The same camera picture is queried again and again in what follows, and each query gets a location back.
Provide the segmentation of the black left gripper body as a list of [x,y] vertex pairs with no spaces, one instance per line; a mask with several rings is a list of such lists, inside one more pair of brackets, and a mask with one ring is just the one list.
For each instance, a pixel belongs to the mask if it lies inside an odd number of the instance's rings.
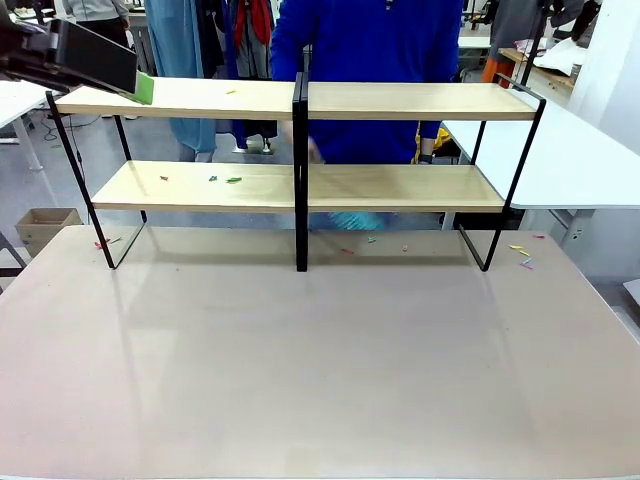
[[33,24],[1,21],[1,80],[26,81],[68,93],[70,87],[45,65],[49,36]]

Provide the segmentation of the person's right hand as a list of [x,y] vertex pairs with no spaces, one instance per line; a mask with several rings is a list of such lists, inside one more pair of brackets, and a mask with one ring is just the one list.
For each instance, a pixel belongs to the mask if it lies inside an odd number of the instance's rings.
[[[293,122],[292,121],[282,121],[279,123],[279,131],[282,136],[286,139],[286,142],[290,147],[294,146],[294,131],[293,131]],[[307,153],[308,153],[308,161],[310,164],[323,164],[324,159],[317,147],[314,139],[309,136],[307,140]]]

